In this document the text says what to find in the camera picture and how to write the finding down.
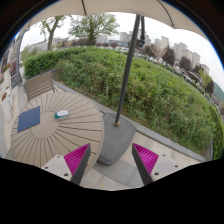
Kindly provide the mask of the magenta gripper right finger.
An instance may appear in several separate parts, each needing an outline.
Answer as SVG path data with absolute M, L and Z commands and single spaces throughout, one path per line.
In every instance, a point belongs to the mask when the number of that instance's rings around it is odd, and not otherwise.
M 136 143 L 132 144 L 132 155 L 144 185 L 170 175 L 182 166 L 166 154 L 157 154 Z

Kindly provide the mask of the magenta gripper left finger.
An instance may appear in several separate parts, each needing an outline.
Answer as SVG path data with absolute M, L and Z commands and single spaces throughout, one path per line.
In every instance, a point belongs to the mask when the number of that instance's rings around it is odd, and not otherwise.
M 65 156 L 56 155 L 42 169 L 79 185 L 91 154 L 89 144 L 83 145 Z

